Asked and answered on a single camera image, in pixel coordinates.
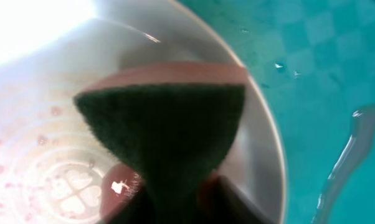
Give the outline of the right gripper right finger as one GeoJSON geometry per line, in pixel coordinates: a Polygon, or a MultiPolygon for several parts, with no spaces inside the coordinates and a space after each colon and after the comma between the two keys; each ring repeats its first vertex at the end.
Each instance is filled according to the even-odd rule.
{"type": "Polygon", "coordinates": [[[268,218],[222,175],[212,175],[200,186],[199,211],[209,223],[268,224],[268,218]]]}

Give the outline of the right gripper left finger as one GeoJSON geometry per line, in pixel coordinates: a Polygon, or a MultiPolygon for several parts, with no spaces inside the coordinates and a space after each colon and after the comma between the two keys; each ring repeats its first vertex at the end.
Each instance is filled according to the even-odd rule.
{"type": "Polygon", "coordinates": [[[113,187],[103,187],[100,204],[100,220],[104,224],[155,224],[154,206],[145,184],[135,187],[131,197],[126,195],[126,188],[120,194],[113,187]]]}

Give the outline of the green sponge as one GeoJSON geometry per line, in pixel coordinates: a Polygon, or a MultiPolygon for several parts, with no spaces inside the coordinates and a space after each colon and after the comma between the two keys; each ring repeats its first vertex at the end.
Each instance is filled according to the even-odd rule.
{"type": "Polygon", "coordinates": [[[156,223],[199,223],[197,190],[234,143],[246,83],[238,65],[158,63],[100,80],[74,104],[96,139],[141,176],[156,223]]]}

